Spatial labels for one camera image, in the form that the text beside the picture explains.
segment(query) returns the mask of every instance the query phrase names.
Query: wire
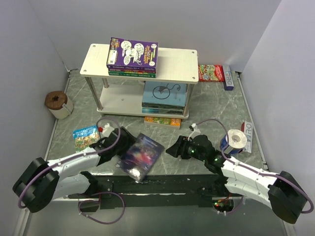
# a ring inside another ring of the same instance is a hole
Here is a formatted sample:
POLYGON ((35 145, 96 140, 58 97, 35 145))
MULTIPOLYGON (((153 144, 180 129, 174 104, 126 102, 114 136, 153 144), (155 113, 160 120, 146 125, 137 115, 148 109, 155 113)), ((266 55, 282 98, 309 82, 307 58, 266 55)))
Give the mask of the wire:
POLYGON ((243 203, 243 200, 244 200, 244 196, 241 197, 241 201, 240 201, 240 203, 237 205, 237 207, 233 208, 232 211, 228 211, 226 214, 232 214, 232 213, 236 212, 237 209, 240 208, 241 204, 243 203))
MULTIPOLYGON (((199 123, 196 123, 196 125, 202 124, 202 123, 204 123, 204 122, 206 122, 206 121, 209 121, 209 120, 214 120, 214 121, 218 122, 218 123, 222 126, 222 128, 224 129, 225 134, 226 134, 227 143, 226 143, 226 145, 221 149, 221 153, 222 153, 222 156, 224 157, 225 160, 231 162, 232 164, 235 164, 234 161, 232 161, 231 159, 229 159, 229 158, 224 154, 224 150, 227 148, 228 143, 229 143, 229 138, 228 138, 228 134, 227 134, 227 129, 226 129, 226 127, 223 125, 223 123, 222 123, 221 121, 219 121, 218 119, 216 119, 216 118, 210 118, 210 119, 205 119, 205 120, 203 120, 203 121, 201 121, 201 122, 199 122, 199 123)), ((280 176, 280 175, 266 174, 266 173, 258 172, 258 171, 252 169, 252 168, 249 167, 249 166, 243 165, 242 163, 239 163, 238 165, 241 166, 241 167, 244 167, 245 169, 247 169, 247 170, 249 170, 249 171, 252 171, 252 172, 254 172, 254 173, 256 173, 256 174, 258 174, 258 175, 260 175, 260 176, 276 177, 276 178, 278 178, 278 179, 280 179, 280 180, 286 182, 286 183, 289 184, 292 188, 294 188, 296 191, 298 191, 299 193, 301 193, 301 194, 307 199, 307 201, 310 203, 310 209, 309 209, 309 210, 302 211, 301 213, 303 213, 303 214, 308 214, 308 213, 311 213, 311 212, 314 210, 314 204, 313 204, 311 198, 310 198, 301 188, 299 188, 298 186, 296 186, 294 183, 292 183, 291 181, 287 180, 286 178, 284 178, 284 177, 282 177, 282 176, 280 176)))
POLYGON ((227 200, 228 200, 230 197, 231 197, 231 193, 229 193, 226 198, 223 198, 223 199, 218 200, 218 203, 223 202, 223 201, 224 201, 224 202, 227 202, 227 200))
POLYGON ((118 122, 115 121, 114 119, 111 119, 111 118, 108 118, 108 117, 102 117, 102 118, 100 118, 100 119, 96 122, 97 129, 98 129, 98 123, 99 123, 101 120, 104 120, 104 119, 106 119, 106 120, 111 120, 111 121, 113 121, 113 122, 117 125, 117 128, 118 128, 118 136, 117 136, 117 139, 115 140, 115 142, 114 142, 111 146, 106 147, 106 148, 104 148, 104 149, 102 149, 102 150, 91 151, 91 152, 86 152, 86 153, 79 153, 79 154, 77 154, 77 155, 74 155, 74 156, 72 156, 72 157, 69 157, 68 159, 62 160, 62 161, 60 161, 59 163, 55 163, 55 164, 53 164, 53 165, 47 167, 46 169, 42 170, 41 172, 39 172, 39 173, 25 186, 25 188, 23 189, 23 191, 22 191, 22 193, 21 193, 21 195, 20 195, 20 197, 19 197, 19 201, 18 201, 18 207, 19 207, 19 208, 26 208, 26 206, 23 206, 23 205, 22 205, 22 199, 24 198, 26 192, 27 192, 28 189, 31 187, 31 185, 32 185, 38 178, 40 178, 44 173, 46 173, 47 171, 49 171, 49 170, 51 170, 51 169, 57 167, 57 166, 60 165, 60 164, 67 163, 67 162, 69 162, 69 161, 71 161, 71 160, 73 160, 73 159, 76 159, 76 158, 79 158, 79 157, 81 157, 81 156, 84 156, 84 154, 85 154, 86 156, 88 156, 88 155, 94 155, 94 154, 100 154, 100 153, 102 153, 102 152, 105 152, 105 151, 111 149, 113 146, 115 146, 115 145, 117 144, 117 142, 118 142, 118 140, 119 140, 119 138, 120 138, 120 135, 121 135, 121 129, 120 129, 120 126, 119 126, 118 122))
POLYGON ((96 196, 96 195, 101 195, 101 194, 113 194, 113 195, 116 195, 117 197, 119 197, 119 199, 122 201, 122 203, 123 203, 123 211, 122 211, 122 213, 120 214, 120 216, 119 216, 116 220, 111 221, 111 222, 104 222, 104 221, 96 220, 95 218, 90 217, 89 215, 87 215, 87 214, 85 214, 85 213, 83 213, 83 212, 81 211, 80 206, 81 206, 82 204, 84 204, 84 203, 100 203, 100 201, 94 201, 94 200, 85 200, 85 201, 80 202, 79 205, 78 205, 79 214, 80 214, 80 215, 83 215, 83 216, 85 216, 86 218, 89 218, 90 220, 93 220, 93 221, 95 221, 95 222, 97 222, 97 223, 99 223, 99 224, 103 224, 103 225, 111 225, 111 224, 114 224, 114 223, 116 223, 117 221, 119 221, 119 220, 122 218, 122 216, 124 215, 125 209, 126 209, 125 202, 124 202, 123 198, 122 198, 119 194, 114 193, 114 192, 100 192, 100 193, 94 193, 94 194, 92 194, 91 196, 96 196))

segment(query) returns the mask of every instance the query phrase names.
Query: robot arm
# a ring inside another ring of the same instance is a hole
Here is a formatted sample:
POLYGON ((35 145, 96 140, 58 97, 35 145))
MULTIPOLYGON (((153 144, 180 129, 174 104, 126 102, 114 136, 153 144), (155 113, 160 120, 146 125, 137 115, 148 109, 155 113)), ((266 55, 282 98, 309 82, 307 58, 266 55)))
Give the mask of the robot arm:
POLYGON ((32 213, 42 210, 55 198, 75 193, 95 193, 97 180, 89 172, 80 171, 110 161, 115 155, 121 156, 136 141, 121 127, 117 144, 107 151, 97 152, 111 146, 117 140, 118 133, 117 128, 106 126, 103 131, 106 137, 79 153, 49 162, 42 158, 35 159, 16 181, 13 191, 19 197, 24 192, 22 202, 32 213))
POLYGON ((201 135, 197 125, 192 125, 189 137, 179 136, 166 153, 182 159, 195 158, 205 167, 225 179, 230 193, 252 198, 272 209, 282 220, 294 224, 309 201, 313 203, 296 180, 287 172, 280 174, 264 171, 238 161, 234 157, 215 150, 206 135, 201 135))

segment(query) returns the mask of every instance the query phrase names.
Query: book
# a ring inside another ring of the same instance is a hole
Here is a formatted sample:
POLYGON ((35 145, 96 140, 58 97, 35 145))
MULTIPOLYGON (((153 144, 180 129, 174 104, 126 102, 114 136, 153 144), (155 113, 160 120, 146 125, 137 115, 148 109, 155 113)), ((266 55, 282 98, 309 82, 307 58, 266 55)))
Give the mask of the book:
POLYGON ((221 65, 199 65, 198 75, 202 82, 224 82, 221 65))
POLYGON ((160 104, 150 104, 150 103, 142 103, 143 108, 151 108, 151 109, 161 109, 161 110, 173 110, 173 111, 183 111, 184 107, 176 107, 169 105, 160 105, 160 104))
POLYGON ((154 74, 154 71, 151 70, 123 70, 123 69, 108 69, 111 72, 123 72, 123 73, 147 73, 147 74, 154 74))
POLYGON ((142 113, 147 114, 170 114, 170 115, 183 115, 184 111, 174 111, 174 110, 167 110, 167 109, 154 109, 154 108, 142 108, 142 113))
POLYGON ((158 43, 111 38, 107 68, 156 71, 158 43))
POLYGON ((96 125, 73 131, 75 151, 79 152, 100 139, 96 125))
POLYGON ((130 177, 141 182, 163 150, 161 144, 140 133, 136 142, 122 155, 117 165, 130 177))
POLYGON ((108 71, 109 75, 114 76, 129 76, 129 77, 143 77, 143 78, 155 78, 155 73, 131 73, 131 72, 120 72, 120 71, 108 71))
POLYGON ((145 124, 172 129, 180 129, 181 121, 181 119, 176 118, 144 117, 145 124))
POLYGON ((142 103, 184 107, 186 84, 146 81, 142 103))

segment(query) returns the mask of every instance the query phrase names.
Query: shelf leg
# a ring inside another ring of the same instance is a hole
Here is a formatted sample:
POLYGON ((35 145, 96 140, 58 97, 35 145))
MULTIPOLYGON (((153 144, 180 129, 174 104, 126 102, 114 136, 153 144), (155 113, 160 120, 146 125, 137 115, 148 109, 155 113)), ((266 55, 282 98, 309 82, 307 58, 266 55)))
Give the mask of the shelf leg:
POLYGON ((103 83, 104 83, 104 87, 108 88, 109 85, 108 85, 107 79, 106 78, 102 78, 102 80, 103 80, 103 83))
POLYGON ((186 105, 184 108, 184 116, 187 116, 187 114, 188 114, 190 99, 191 99, 191 95, 192 95, 192 91, 193 91, 193 86, 194 85, 192 85, 192 84, 186 84, 186 87, 188 87, 188 89, 187 89, 186 105))
POLYGON ((95 103, 97 105, 97 108, 99 110, 103 110, 103 106, 102 106, 102 104, 101 104, 101 102, 100 102, 100 100, 99 100, 99 98, 97 96, 96 89, 95 89, 95 86, 93 84, 92 78, 91 77, 85 77, 85 79, 86 79, 86 81, 87 81, 87 83, 88 83, 88 85, 90 87, 90 90, 92 92, 92 95, 93 95, 93 98, 94 98, 95 103))

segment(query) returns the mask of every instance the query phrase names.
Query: blue book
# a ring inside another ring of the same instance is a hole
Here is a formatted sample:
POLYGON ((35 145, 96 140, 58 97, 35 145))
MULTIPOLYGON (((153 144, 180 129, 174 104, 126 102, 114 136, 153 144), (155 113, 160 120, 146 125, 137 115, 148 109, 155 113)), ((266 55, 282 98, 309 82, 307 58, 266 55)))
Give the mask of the blue book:
POLYGON ((186 84, 146 81, 142 104, 162 104, 184 107, 186 84))
POLYGON ((182 115, 184 111, 174 111, 174 110, 167 110, 167 109, 154 109, 154 108, 143 107, 142 113, 182 115))

